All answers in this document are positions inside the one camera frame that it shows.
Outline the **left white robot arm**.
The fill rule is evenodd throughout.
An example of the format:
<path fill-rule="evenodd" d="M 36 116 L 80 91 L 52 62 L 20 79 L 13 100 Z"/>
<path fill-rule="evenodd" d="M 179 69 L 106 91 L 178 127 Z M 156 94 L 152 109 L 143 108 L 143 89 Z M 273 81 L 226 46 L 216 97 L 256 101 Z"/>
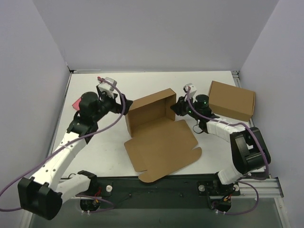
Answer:
<path fill-rule="evenodd" d="M 22 209 L 47 220 L 53 219 L 62 205 L 77 194 L 94 195 L 99 191 L 97 176 L 79 171 L 74 177 L 60 182 L 62 175 L 97 133 L 98 121 L 112 112 L 126 115 L 133 103 L 114 87 L 98 85 L 97 92 L 84 93 L 79 109 L 73 117 L 56 151 L 30 177 L 18 182 L 19 201 Z"/>

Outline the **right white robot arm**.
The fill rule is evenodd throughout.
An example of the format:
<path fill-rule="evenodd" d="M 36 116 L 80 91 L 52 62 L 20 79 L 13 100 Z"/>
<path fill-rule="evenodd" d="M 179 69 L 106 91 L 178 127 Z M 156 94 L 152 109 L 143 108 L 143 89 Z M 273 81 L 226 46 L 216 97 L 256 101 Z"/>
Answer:
<path fill-rule="evenodd" d="M 189 115 L 195 119 L 202 133 L 230 143 L 232 164 L 216 173 L 219 185 L 230 185 L 245 177 L 265 180 L 269 176 L 271 157 L 258 128 L 229 123 L 216 116 L 209 107 L 207 95 L 181 96 L 171 105 L 171 110 L 178 116 Z"/>

